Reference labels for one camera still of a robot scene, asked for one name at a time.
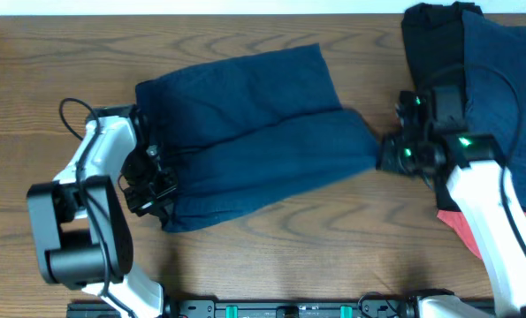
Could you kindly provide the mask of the navy blue shorts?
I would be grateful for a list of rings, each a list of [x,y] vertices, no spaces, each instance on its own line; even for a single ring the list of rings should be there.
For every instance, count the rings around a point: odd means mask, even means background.
[[[137,85],[178,185],[164,231],[196,231],[371,170],[378,142],[341,104],[318,45],[198,64]]]

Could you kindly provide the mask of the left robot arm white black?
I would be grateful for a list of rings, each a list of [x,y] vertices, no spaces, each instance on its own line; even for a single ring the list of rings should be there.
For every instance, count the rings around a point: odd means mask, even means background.
[[[95,295],[120,317],[176,317],[179,307],[133,258],[116,190],[121,178],[132,213],[171,221],[178,181],[160,165],[143,112],[135,105],[92,109],[72,160],[27,192],[39,270],[47,283]]]

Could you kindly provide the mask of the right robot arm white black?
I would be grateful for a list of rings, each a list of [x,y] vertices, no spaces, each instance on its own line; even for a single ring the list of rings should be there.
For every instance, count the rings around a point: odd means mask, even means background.
[[[444,183],[482,256],[495,316],[526,317],[526,215],[497,141],[488,134],[389,134],[377,168]]]

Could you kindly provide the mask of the red garment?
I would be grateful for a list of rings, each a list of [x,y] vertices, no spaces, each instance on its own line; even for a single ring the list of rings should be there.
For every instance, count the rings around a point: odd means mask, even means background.
[[[468,222],[461,212],[439,210],[437,217],[458,235],[462,243],[471,253],[473,253],[479,260],[482,259]]]

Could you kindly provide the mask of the black shirt with lettering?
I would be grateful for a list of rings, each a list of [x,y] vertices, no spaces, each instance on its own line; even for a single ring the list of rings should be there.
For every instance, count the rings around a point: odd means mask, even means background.
[[[450,5],[417,4],[406,9],[401,21],[401,31],[408,67],[418,91],[430,87],[458,86],[464,109],[465,93],[464,26],[462,14],[472,12],[481,16],[481,8],[473,3],[455,2]],[[404,124],[403,136],[422,140],[430,135],[428,110],[421,109],[420,117],[411,124]]]

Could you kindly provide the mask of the dark blue garment in pile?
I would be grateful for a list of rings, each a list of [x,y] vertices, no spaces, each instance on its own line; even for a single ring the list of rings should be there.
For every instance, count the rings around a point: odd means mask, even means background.
[[[507,152],[520,204],[526,208],[526,26],[502,26],[462,15],[467,118],[473,133],[489,133]]]

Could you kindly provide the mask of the black mounting rail with clamps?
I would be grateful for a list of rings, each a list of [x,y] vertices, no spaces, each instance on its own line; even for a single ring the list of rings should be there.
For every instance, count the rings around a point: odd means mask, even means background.
[[[164,315],[159,317],[184,318],[325,318],[325,317],[420,317],[416,301],[419,295],[408,297],[386,297],[380,293],[369,293],[361,299],[344,302],[304,301],[223,301],[217,299],[168,298]],[[495,315],[492,299],[460,299],[484,314]],[[68,318],[121,317],[121,313],[110,305],[98,301],[75,301],[67,306]]]

